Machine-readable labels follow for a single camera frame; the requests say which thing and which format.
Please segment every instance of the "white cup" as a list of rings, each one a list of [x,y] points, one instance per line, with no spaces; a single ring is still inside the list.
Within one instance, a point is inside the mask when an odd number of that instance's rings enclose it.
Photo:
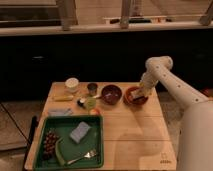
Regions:
[[[65,82],[65,86],[70,93],[78,91],[79,81],[77,78],[69,78]]]

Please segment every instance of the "dark bowl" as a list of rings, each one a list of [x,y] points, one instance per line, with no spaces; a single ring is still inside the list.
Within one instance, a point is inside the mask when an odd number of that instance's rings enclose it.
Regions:
[[[122,91],[116,85],[107,85],[101,91],[101,98],[110,105],[115,105],[121,98]]]

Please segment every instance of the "black wall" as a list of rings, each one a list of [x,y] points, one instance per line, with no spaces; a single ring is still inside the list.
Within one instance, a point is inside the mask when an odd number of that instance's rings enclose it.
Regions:
[[[169,55],[172,72],[213,87],[213,30],[170,30],[0,38],[0,99],[45,98],[53,81],[139,81],[145,61]]]

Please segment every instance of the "green tray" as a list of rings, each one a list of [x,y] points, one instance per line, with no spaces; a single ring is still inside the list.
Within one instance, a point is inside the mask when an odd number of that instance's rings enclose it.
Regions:
[[[91,129],[80,141],[80,143],[76,144],[69,137],[69,134],[82,121],[86,122]],[[55,155],[50,160],[43,160],[43,141],[45,133],[47,133],[49,130],[55,131],[56,134],[63,139],[60,142],[59,148],[63,158],[66,161],[75,159],[91,149],[96,149],[98,155],[93,158],[82,159],[71,165],[65,166],[59,165]],[[103,153],[103,121],[101,116],[81,115],[48,117],[44,121],[33,167],[36,171],[98,168],[103,166]]]

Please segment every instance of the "small bowl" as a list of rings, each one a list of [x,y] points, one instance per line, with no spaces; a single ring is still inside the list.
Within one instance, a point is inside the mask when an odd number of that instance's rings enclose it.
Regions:
[[[137,90],[138,88],[139,87],[134,86],[134,87],[128,88],[125,91],[123,100],[127,105],[143,105],[148,100],[148,97],[141,97],[141,98],[133,100],[131,92],[134,90]]]
[[[101,91],[101,98],[107,104],[115,105],[121,98],[122,91],[116,85],[107,85]]]
[[[77,78],[69,78],[65,81],[65,86],[70,93],[78,91],[79,81]]]

